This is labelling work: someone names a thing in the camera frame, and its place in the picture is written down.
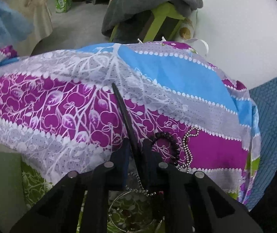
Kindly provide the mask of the black stick hair pin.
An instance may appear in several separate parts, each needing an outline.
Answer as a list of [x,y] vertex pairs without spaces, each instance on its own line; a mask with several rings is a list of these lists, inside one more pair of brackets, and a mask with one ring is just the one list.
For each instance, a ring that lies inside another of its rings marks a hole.
[[124,122],[125,127],[126,127],[127,136],[128,136],[129,141],[130,141],[130,147],[131,147],[133,159],[134,159],[134,162],[135,162],[135,165],[136,165],[136,168],[137,168],[137,173],[140,174],[142,172],[141,171],[142,168],[141,168],[141,165],[140,165],[140,163],[141,163],[141,148],[138,145],[138,141],[137,141],[137,138],[136,138],[133,126],[132,126],[132,120],[131,120],[131,118],[129,116],[129,113],[127,111],[127,108],[126,108],[125,102],[123,100],[123,97],[121,96],[121,94],[120,94],[117,86],[115,85],[115,83],[112,83],[112,89],[113,89],[114,95],[116,97],[117,105],[118,105],[119,110],[121,112],[123,122]]

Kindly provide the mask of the colourful floral bed sheet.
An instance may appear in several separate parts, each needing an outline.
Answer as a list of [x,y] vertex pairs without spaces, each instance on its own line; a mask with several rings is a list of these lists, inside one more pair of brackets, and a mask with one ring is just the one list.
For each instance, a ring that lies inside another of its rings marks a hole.
[[[0,232],[68,172],[94,170],[128,139],[112,83],[141,149],[149,139],[163,162],[204,172],[246,207],[260,160],[258,107],[243,83],[190,46],[106,43],[32,57],[8,46],[0,49]],[[138,174],[130,148],[125,187],[108,194],[106,232],[165,232],[163,200],[142,184],[142,151],[140,165]]]

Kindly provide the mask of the right blue knitted knee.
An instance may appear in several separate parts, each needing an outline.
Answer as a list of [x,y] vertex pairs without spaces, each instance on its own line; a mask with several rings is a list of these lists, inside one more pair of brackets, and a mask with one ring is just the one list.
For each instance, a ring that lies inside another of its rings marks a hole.
[[259,168],[246,204],[251,210],[277,170],[277,77],[250,90],[250,96],[258,107],[261,133]]

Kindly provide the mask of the green plastic stool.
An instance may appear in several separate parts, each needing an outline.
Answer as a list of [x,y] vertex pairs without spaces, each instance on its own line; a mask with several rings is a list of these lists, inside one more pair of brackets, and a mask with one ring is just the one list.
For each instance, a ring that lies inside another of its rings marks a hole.
[[137,39],[151,42],[161,36],[171,40],[184,18],[172,2],[111,4],[101,31],[111,42],[122,44],[134,43]]

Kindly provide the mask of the light blue cloth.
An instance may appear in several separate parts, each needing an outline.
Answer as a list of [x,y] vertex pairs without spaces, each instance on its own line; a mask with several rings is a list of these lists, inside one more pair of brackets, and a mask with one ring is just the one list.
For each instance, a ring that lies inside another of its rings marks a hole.
[[33,23],[0,0],[0,49],[27,39],[33,30]]

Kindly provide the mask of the beige floral cloth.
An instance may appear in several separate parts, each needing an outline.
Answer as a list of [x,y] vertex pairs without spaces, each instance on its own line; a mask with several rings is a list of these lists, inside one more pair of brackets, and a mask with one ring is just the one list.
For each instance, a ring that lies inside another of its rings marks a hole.
[[33,24],[29,39],[39,43],[48,37],[53,30],[48,0],[5,0],[9,7],[20,12]]

